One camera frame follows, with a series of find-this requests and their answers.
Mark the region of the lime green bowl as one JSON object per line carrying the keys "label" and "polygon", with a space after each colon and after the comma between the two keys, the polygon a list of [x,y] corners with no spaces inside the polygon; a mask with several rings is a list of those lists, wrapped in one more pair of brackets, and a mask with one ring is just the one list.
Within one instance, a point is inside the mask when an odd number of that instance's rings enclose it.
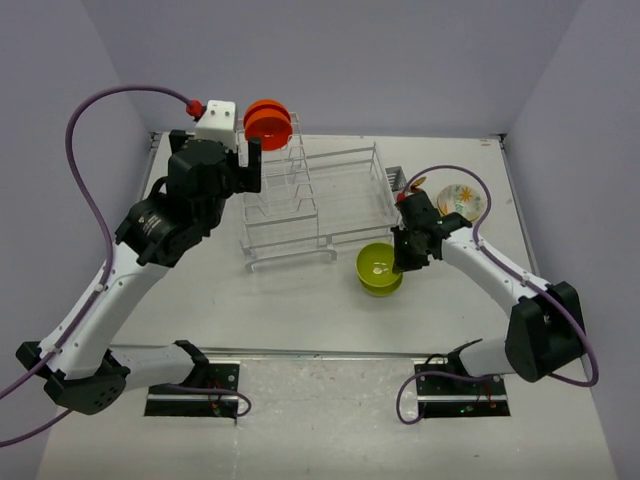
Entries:
{"label": "lime green bowl", "polygon": [[376,297],[386,297],[396,292],[402,285],[403,277],[398,277],[393,283],[385,286],[373,285],[360,279],[362,288],[370,295]]}
{"label": "lime green bowl", "polygon": [[375,242],[363,247],[356,258],[358,279],[373,285],[385,286],[403,275],[393,271],[393,246]]}

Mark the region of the floral leaf pattern bowl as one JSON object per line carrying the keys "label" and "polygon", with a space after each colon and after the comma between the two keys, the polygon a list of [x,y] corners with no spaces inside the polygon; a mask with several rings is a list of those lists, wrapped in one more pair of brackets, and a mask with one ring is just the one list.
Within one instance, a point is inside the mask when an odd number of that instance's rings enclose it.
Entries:
{"label": "floral leaf pattern bowl", "polygon": [[475,223],[485,213],[487,201],[481,193],[468,185],[452,184],[439,192],[436,204],[442,215],[458,213]]}

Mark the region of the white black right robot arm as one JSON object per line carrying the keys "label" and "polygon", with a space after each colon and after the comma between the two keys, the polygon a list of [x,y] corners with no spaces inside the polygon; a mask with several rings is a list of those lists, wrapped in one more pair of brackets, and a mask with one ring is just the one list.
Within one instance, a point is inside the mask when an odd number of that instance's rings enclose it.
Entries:
{"label": "white black right robot arm", "polygon": [[401,222],[394,227],[397,272],[440,260],[479,286],[505,313],[503,334],[471,341],[448,355],[446,380],[467,393],[482,377],[516,374],[533,383],[586,354],[584,322],[576,290],[552,285],[520,268],[478,234],[458,213],[442,215],[426,193],[401,194]]}

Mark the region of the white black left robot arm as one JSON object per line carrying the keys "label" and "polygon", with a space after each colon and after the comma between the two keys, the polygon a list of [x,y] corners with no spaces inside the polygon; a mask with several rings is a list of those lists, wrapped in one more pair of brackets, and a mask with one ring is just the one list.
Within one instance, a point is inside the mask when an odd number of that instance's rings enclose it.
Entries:
{"label": "white black left robot arm", "polygon": [[205,388],[209,362],[189,341],[159,348],[112,344],[144,296],[220,224],[227,199],[261,190],[260,139],[248,140],[247,165],[217,141],[174,131],[170,142],[166,176],[131,207],[93,285],[49,336],[16,352],[23,366],[44,379],[49,398],[69,411],[94,415],[124,392],[156,386],[225,393]]}

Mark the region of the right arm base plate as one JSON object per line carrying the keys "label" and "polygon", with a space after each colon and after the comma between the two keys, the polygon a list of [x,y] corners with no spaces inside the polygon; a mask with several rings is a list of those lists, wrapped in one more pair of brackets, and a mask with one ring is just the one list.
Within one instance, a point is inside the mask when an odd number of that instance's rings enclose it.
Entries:
{"label": "right arm base plate", "polygon": [[422,419],[509,417],[511,415],[504,380],[494,377],[482,382],[460,382],[426,371],[446,371],[448,360],[431,355],[414,362],[418,412]]}

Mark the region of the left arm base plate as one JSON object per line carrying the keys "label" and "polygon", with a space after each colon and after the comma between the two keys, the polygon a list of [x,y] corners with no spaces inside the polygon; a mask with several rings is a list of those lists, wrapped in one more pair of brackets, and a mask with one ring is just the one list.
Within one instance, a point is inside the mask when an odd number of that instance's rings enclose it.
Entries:
{"label": "left arm base plate", "polygon": [[[199,390],[236,391],[240,362],[211,360],[203,376],[185,384]],[[237,396],[206,395],[172,391],[163,386],[150,387],[146,396],[145,417],[236,419],[246,403]]]}

